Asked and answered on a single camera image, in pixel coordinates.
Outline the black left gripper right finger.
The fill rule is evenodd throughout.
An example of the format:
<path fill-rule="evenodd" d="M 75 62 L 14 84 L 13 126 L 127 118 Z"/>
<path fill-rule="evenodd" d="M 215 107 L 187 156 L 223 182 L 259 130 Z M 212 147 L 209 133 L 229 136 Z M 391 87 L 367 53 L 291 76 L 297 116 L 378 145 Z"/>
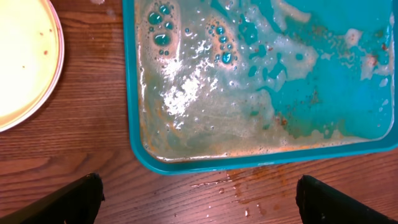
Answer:
<path fill-rule="evenodd" d="M 397 224 L 397 220 L 310 175 L 303 175 L 298 180 L 295 201 L 303 224 Z"/>

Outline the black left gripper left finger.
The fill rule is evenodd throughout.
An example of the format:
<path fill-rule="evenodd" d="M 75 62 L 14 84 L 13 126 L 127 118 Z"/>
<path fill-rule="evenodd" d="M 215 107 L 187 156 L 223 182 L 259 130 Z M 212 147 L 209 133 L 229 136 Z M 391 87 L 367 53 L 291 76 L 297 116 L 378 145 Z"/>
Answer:
<path fill-rule="evenodd" d="M 103 183 L 96 173 L 58 189 L 1 218 L 1 223 L 93 224 L 104 201 Z"/>

